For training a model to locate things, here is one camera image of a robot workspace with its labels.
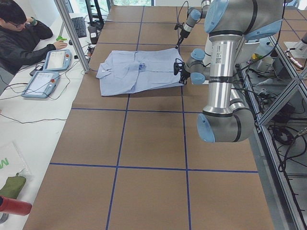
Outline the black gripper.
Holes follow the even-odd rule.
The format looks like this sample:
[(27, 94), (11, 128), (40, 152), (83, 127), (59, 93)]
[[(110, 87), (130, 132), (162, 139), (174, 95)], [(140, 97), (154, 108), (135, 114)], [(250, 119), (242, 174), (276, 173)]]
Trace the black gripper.
[(188, 78), (190, 77), (190, 71), (185, 62), (175, 62), (174, 63), (174, 75), (180, 73), (179, 83), (187, 83)]
[(181, 45), (181, 43), (183, 42), (183, 40), (188, 37), (188, 35), (189, 34), (181, 34), (178, 41), (177, 41), (176, 47), (179, 47)]

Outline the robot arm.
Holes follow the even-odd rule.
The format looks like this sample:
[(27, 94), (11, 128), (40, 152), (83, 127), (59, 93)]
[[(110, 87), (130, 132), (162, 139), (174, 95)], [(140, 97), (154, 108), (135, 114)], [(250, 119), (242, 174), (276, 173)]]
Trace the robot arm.
[(180, 34), (179, 34), (179, 39), (176, 43), (175, 49), (178, 49), (183, 42), (184, 39), (186, 39), (194, 26), (200, 21), (201, 19), (205, 19), (209, 6), (211, 4), (211, 0), (203, 0), (201, 2), (201, 10), (197, 10), (193, 7), (188, 8), (187, 11), (187, 19), (185, 22), (180, 23), (178, 18), (177, 18), (177, 23), (175, 25), (174, 30), (181, 29)]
[(174, 63), (180, 83), (209, 84), (208, 102), (197, 118), (199, 136), (206, 142), (240, 142), (254, 128), (252, 112), (233, 88), (234, 68), (246, 41), (279, 32), (283, 0), (204, 0), (179, 23), (181, 43), (199, 19), (208, 34), (204, 50), (194, 49), (186, 62)]

